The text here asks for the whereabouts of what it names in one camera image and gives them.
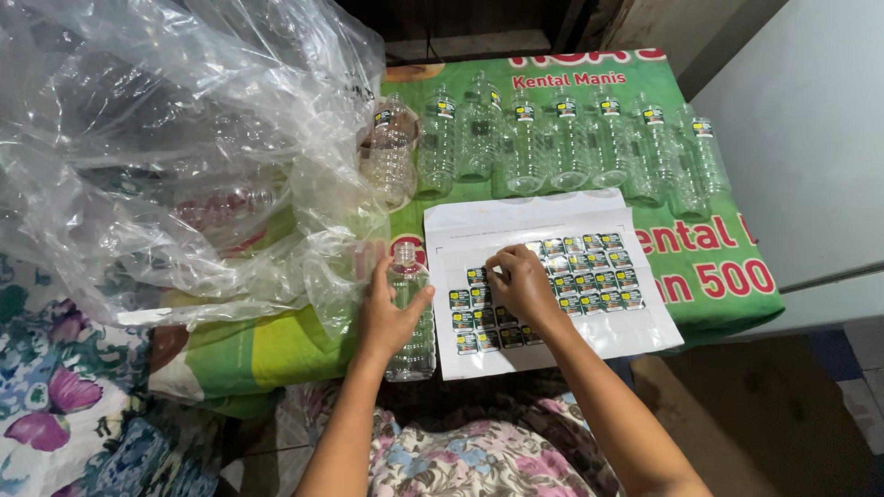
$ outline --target floral fabric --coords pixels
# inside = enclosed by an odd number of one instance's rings
[[[148,397],[148,351],[0,255],[0,496],[211,495],[222,417]]]
[[[301,386],[315,446],[339,381]],[[375,408],[370,494],[625,494],[558,370],[384,383]]]

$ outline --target plastic sheet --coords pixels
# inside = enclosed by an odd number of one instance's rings
[[[354,168],[377,34],[327,0],[10,0],[0,65],[0,252],[109,325],[346,329],[389,240]]]

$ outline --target white paper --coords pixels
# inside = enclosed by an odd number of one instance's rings
[[[660,298],[650,265],[616,189],[503,201],[452,203],[424,212],[433,308],[443,379],[475,378],[555,365],[545,344],[458,354],[449,309],[452,290],[470,289],[467,269],[479,268],[507,245],[592,233],[619,233],[644,299],[640,310],[619,310],[572,319],[602,358],[630,356],[684,343]],[[500,306],[492,292],[493,309]]]

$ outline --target green sticker label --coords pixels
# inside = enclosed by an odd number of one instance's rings
[[[386,126],[390,124],[390,120],[392,119],[392,112],[390,111],[379,111],[375,113],[375,127]]]
[[[611,259],[611,265],[614,269],[632,267],[632,259],[629,258],[629,253],[626,250],[610,252],[608,253],[608,258]]]
[[[644,112],[642,112],[642,117],[644,118],[644,123],[646,125],[666,124],[663,121],[662,109],[654,109],[653,107],[645,109]]]
[[[457,353],[461,356],[475,354],[479,351],[476,345],[476,336],[473,333],[459,333],[455,341],[457,341]]]
[[[585,276],[574,276],[574,283],[577,285],[578,295],[597,294],[596,279],[591,274]]]
[[[623,310],[623,298],[620,297],[620,292],[617,290],[602,292],[602,295],[599,298],[602,300],[602,308],[605,312]]]
[[[454,312],[451,315],[451,327],[457,332],[469,332],[473,329],[472,312]]]
[[[519,320],[513,316],[513,313],[507,310],[506,307],[500,305],[494,309],[494,316],[497,318],[498,326],[515,326],[519,324]]]
[[[593,275],[596,279],[596,287],[599,292],[617,289],[617,279],[613,275],[613,271],[600,272]]]
[[[577,104],[567,101],[556,103],[555,115],[560,118],[575,118],[577,117]]]
[[[517,121],[533,121],[534,107],[531,105],[519,105],[515,108],[515,120]]]
[[[580,297],[580,307],[583,308],[583,314],[586,316],[592,316],[593,314],[600,314],[605,312],[602,309],[602,299],[598,294],[588,294],[586,296]]]
[[[525,247],[528,248],[531,252],[537,254],[538,257],[544,256],[544,243],[540,240],[537,241],[526,241]]]
[[[491,100],[492,100],[492,105],[497,107],[498,111],[499,111],[500,110],[500,95],[498,95],[498,92],[496,92],[494,90],[491,91]]]
[[[620,287],[620,290],[629,290],[631,288],[638,288],[638,278],[636,277],[636,271],[632,269],[624,269],[616,272],[617,277],[617,285]]]
[[[592,266],[593,271],[602,271],[611,267],[611,265],[607,262],[605,252],[602,250],[599,250],[597,252],[590,252],[586,255],[586,260],[589,261],[589,264]]]
[[[620,298],[623,300],[623,305],[626,306],[626,310],[638,310],[644,307],[642,293],[638,290],[626,290],[620,292]]]
[[[605,250],[622,250],[623,249],[623,241],[620,239],[619,233],[603,233],[601,235],[602,245],[605,246]]]
[[[494,311],[480,309],[473,311],[473,327],[477,330],[491,330],[494,328]]]
[[[518,348],[524,345],[522,332],[517,327],[500,330],[500,341],[503,343],[503,348]]]
[[[436,115],[441,118],[454,119],[454,111],[456,109],[457,104],[454,102],[446,102],[443,100],[436,102]]]
[[[467,282],[471,287],[481,287],[486,285],[488,281],[485,279],[485,268],[476,267],[467,269]]]
[[[605,248],[605,246],[602,245],[601,236],[597,234],[585,234],[583,236],[583,246],[585,247],[587,252],[592,250],[601,250]]]
[[[469,309],[469,291],[452,290],[448,292],[448,309],[451,310],[467,310]]]
[[[469,290],[469,298],[473,307],[491,307],[492,290],[489,287],[476,287]]]
[[[598,104],[603,116],[619,116],[620,102],[616,98],[606,98]]]
[[[571,272],[571,266],[565,257],[553,257],[548,259],[550,276],[560,276]]]
[[[568,256],[568,263],[571,264],[571,272],[574,274],[584,274],[585,272],[592,271],[590,260],[583,254]]]
[[[565,248],[562,245],[561,238],[552,238],[544,240],[544,252],[547,257],[556,257],[565,254]]]
[[[583,308],[580,307],[580,297],[559,297],[559,308],[562,309],[569,317],[578,317],[583,315]]]
[[[583,253],[583,238],[579,236],[566,236],[562,239],[562,241],[565,243],[566,254],[571,255]]]
[[[555,283],[555,291],[559,297],[577,295],[577,284],[574,282],[574,277],[570,274],[557,276],[552,282]]]
[[[479,348],[484,352],[493,352],[500,350],[500,338],[497,332],[491,330],[489,332],[479,333]]]
[[[540,335],[535,333],[530,326],[522,327],[522,340],[525,341],[525,345],[537,345],[544,342],[540,340]]]
[[[700,138],[715,138],[713,133],[713,123],[707,119],[694,119],[692,127],[694,128],[694,136]]]

